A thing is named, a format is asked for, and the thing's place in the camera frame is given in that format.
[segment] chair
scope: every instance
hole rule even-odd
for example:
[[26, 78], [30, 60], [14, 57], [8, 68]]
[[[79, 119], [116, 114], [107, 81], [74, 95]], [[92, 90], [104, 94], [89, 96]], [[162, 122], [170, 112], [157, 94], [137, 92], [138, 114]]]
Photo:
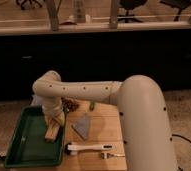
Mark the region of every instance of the chair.
[[141, 20], [135, 18], [134, 14], [129, 14], [129, 12], [141, 5], [144, 5], [146, 2], [147, 0], [120, 0], [120, 8], [124, 8], [126, 10], [126, 14], [119, 15], [120, 18], [118, 19], [118, 21], [124, 20], [125, 23], [128, 23], [129, 21], [142, 22]]
[[22, 0], [22, 3], [20, 3], [19, 1], [20, 1], [20, 0], [16, 0], [16, 4], [19, 5], [22, 10], [25, 10], [24, 4], [25, 4], [26, 2], [28, 2], [28, 1], [30, 2], [30, 5], [32, 5], [33, 2], [34, 2], [34, 3], [36, 3], [36, 4], [39, 6], [39, 8], [42, 7], [42, 4], [41, 4], [40, 2], [38, 2], [37, 0]]
[[174, 21], [178, 21], [182, 11], [191, 5], [190, 0], [161, 0], [160, 3], [169, 5], [172, 8], [178, 8], [178, 13], [175, 16]]

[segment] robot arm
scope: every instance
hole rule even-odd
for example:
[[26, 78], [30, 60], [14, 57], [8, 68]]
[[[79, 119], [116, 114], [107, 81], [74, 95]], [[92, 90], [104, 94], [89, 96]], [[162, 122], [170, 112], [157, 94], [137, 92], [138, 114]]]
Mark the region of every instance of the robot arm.
[[95, 100], [118, 106], [128, 170], [178, 171], [165, 100], [149, 77], [131, 76], [124, 82], [61, 82], [48, 71], [33, 84], [43, 97], [44, 111], [58, 111], [59, 97]]
[[45, 97], [71, 97], [82, 100], [117, 104], [118, 90], [121, 82], [61, 82], [60, 75], [55, 71], [48, 71], [33, 84], [35, 94]]

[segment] green tray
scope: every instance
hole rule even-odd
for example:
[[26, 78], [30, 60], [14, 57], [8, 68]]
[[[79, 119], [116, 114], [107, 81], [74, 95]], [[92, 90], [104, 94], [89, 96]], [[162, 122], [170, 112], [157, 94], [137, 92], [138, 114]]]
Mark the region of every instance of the green tray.
[[55, 166], [61, 164], [64, 130], [61, 128], [55, 142], [44, 139], [47, 126], [42, 108], [25, 107], [17, 122], [5, 158], [5, 168]]

